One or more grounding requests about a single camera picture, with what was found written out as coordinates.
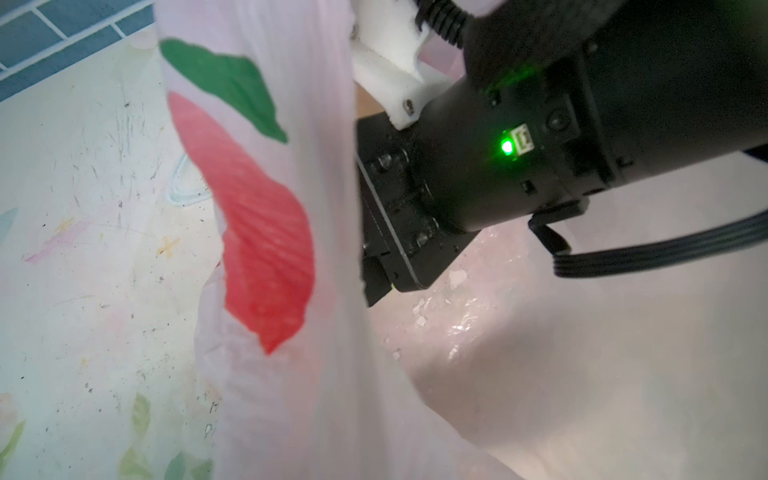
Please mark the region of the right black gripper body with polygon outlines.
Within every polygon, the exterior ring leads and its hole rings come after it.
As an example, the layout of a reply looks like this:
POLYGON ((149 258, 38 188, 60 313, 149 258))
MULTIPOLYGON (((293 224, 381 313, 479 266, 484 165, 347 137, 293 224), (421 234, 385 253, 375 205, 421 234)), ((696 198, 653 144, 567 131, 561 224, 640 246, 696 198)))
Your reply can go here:
POLYGON ((606 164, 582 88, 529 80, 492 94, 460 81, 420 118, 356 124, 368 305, 430 287, 478 233, 525 218, 552 255, 553 223, 583 214, 606 164))

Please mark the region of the pink plastic bag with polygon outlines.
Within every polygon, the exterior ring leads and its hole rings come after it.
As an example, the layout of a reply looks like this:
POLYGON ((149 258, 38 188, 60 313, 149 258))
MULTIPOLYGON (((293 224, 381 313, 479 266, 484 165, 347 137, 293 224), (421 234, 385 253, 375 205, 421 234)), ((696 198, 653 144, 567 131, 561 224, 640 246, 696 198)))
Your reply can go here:
MULTIPOLYGON (((194 349, 217 479, 763 479, 767 239, 561 278, 525 218, 368 305, 353 1, 158 1, 172 121, 222 254, 194 349)), ((737 151, 593 195, 575 253, 767 216, 737 151)))

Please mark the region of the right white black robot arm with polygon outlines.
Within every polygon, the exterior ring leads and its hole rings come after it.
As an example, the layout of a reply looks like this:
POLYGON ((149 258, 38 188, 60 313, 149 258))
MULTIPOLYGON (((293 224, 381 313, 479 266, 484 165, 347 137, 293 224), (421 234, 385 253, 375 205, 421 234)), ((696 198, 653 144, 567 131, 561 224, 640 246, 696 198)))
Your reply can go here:
POLYGON ((655 243, 575 253, 555 223, 593 195, 741 151, 767 157, 763 1, 398 1, 465 73, 357 123, 368 305, 424 290, 484 228, 520 217, 561 278, 664 268, 767 239, 757 213, 655 243))

